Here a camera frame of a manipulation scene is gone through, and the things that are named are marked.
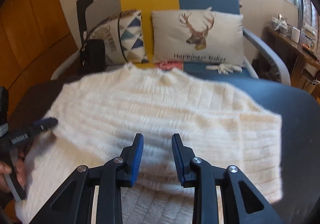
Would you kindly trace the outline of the cream knitted sweater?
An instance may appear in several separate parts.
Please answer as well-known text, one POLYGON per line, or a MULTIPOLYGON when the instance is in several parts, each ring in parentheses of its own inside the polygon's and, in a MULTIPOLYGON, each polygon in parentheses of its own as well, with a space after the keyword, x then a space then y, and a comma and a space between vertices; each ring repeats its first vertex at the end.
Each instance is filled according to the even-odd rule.
POLYGON ((268 202, 283 196, 282 118, 231 84, 126 64, 65 84, 46 115, 59 123, 26 156, 27 198, 15 204, 23 223, 77 166, 103 165, 138 133, 144 149, 137 182, 121 196, 125 223, 191 223, 193 190, 178 182, 175 133, 211 165, 239 167, 268 202))

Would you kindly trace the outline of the black handbag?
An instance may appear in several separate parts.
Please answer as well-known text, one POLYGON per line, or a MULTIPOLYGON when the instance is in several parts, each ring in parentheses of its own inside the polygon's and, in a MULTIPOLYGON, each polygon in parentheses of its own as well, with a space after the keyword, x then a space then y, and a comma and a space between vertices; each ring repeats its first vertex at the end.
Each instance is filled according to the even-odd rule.
POLYGON ((79 74, 93 74, 105 70, 105 43, 103 40, 85 40, 80 49, 79 74))

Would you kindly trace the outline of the triangle pattern cushion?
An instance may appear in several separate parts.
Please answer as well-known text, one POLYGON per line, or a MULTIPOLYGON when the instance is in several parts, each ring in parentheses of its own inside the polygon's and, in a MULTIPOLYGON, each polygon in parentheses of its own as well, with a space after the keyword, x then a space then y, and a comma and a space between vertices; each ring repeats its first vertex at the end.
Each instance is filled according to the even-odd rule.
POLYGON ((148 63, 141 13, 141 10, 131 9, 104 19, 87 33, 82 50, 99 40, 103 43, 100 53, 106 65, 148 63))

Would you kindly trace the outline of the blue yellow grey sofa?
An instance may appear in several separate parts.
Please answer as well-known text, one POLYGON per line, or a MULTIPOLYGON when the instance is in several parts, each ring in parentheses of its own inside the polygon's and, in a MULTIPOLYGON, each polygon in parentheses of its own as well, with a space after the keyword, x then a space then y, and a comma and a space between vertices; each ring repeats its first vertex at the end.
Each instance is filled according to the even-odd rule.
POLYGON ((273 79, 291 83, 281 58, 243 26, 239 0, 77 0, 76 14, 80 49, 53 78, 73 65, 90 74, 127 63, 256 78, 245 56, 249 41, 271 66, 273 79))

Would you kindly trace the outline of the pink cloth on sofa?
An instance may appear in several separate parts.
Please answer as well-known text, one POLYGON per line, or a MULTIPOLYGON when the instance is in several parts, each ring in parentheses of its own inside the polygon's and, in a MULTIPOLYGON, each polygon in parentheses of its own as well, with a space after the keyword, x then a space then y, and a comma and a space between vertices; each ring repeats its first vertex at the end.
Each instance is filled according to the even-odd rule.
POLYGON ((155 67, 165 71, 172 70, 175 68, 179 70, 183 70, 183 63, 175 62, 175 61, 160 62, 160 63, 156 63, 155 67))

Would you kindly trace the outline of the white glove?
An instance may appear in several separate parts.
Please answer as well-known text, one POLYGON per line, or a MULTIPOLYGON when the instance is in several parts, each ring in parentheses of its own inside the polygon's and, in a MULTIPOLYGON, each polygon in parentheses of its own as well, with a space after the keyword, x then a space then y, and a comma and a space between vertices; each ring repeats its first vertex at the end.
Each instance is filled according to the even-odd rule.
POLYGON ((231 73, 242 73, 242 67, 228 63, 221 63, 219 65, 206 65, 206 70, 215 70, 218 74, 228 75, 231 73))

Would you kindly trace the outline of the wooden side table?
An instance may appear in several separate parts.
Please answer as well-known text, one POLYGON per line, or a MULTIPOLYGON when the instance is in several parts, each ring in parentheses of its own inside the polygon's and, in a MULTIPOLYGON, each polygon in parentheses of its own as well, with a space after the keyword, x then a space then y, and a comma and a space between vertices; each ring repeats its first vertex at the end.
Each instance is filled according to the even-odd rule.
POLYGON ((319 61, 309 55, 302 45, 295 43, 270 26, 263 30, 265 42, 283 60, 290 74, 291 86, 303 89, 308 93, 319 92, 319 61))

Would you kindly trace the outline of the deer print cushion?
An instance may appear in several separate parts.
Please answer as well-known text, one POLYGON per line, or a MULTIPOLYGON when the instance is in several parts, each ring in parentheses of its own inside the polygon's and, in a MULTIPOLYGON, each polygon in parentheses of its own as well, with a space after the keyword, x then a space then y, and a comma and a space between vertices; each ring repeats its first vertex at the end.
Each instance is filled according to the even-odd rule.
POLYGON ((154 63, 244 65, 243 15, 210 9, 159 10, 151 17, 154 63))

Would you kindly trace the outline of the white mug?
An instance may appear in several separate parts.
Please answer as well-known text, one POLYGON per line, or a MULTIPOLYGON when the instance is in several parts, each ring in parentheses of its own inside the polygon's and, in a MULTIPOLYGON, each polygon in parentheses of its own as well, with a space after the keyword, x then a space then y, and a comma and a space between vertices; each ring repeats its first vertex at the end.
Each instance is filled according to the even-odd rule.
POLYGON ((299 39, 300 39, 300 30, 296 27, 292 27, 291 40, 295 43, 299 43, 299 39))

